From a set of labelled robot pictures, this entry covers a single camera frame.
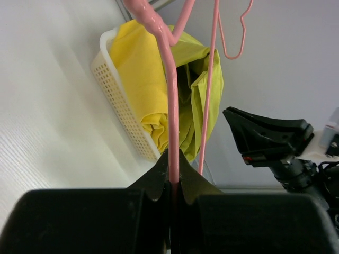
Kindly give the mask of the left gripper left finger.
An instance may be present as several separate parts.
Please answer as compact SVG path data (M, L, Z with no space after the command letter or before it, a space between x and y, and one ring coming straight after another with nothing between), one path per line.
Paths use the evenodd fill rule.
M127 188L37 189L16 202L1 253L166 253L168 153Z

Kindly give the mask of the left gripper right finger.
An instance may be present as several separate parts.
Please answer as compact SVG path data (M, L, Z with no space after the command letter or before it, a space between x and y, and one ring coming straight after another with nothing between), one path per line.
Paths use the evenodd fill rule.
M225 194L180 155L181 253L338 253L335 228L306 193Z

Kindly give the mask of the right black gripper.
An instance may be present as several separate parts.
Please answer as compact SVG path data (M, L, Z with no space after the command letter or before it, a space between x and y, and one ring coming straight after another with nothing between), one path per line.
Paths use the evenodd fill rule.
M314 137L314 128L304 119L273 119L234 107L226 108L223 115L243 161L253 167L288 164Z

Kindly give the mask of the olive green trousers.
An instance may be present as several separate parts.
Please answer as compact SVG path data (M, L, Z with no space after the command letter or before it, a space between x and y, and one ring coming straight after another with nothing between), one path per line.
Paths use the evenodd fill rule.
M191 162L200 152L204 108L207 92L210 48L183 32L178 43L171 47L177 70L179 95L180 149ZM208 139L218 116L224 80L218 50L214 51L207 122Z

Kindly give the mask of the pink hanger of yellow trousers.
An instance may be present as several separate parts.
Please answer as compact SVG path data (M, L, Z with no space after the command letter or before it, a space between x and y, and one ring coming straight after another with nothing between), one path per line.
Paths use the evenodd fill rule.
M246 38L245 20L255 1L220 1L217 12L221 46L228 60L239 59Z

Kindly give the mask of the pink hanger of green trousers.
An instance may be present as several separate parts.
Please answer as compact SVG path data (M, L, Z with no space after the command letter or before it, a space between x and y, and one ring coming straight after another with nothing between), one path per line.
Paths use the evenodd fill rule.
M165 64L168 94L168 126L169 126L169 180L173 191L177 190L180 180L179 166L179 101L177 88L177 73L171 46L179 41L187 24L195 1L185 1L180 17L172 31L164 23L162 17L154 10L148 1L123 1L126 9L134 15L136 21L154 35L161 58ZM212 64L215 56L216 29L219 17L219 1L214 1L212 35L210 43L210 59L208 69L208 82L204 107L204 120L202 128L202 143L200 152L199 173L203 171L204 152L206 147L208 110L212 81Z

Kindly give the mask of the yellow trousers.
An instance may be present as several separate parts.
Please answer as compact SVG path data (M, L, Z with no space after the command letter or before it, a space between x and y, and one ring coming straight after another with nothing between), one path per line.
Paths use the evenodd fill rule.
M109 55L137 122L163 152L168 147L167 83L155 37L129 21L119 27Z

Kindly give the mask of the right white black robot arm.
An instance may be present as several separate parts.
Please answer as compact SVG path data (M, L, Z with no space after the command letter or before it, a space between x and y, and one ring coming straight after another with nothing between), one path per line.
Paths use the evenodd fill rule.
M304 119L279 120L251 114L234 107L223 111L244 163L268 167L289 193L317 198L338 228L338 134L330 139L319 165L302 159L316 140L314 128Z

